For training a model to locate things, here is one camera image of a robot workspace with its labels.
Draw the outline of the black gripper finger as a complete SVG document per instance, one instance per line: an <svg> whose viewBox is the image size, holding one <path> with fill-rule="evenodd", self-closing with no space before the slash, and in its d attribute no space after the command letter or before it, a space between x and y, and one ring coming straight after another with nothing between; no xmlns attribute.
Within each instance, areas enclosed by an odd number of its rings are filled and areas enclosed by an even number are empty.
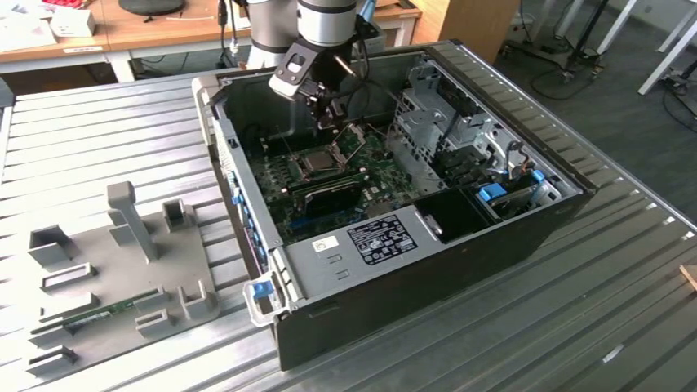
<svg viewBox="0 0 697 392"><path fill-rule="evenodd" d="M318 117L318 129L337 128L346 118L346 110L345 100L330 100Z"/></svg>

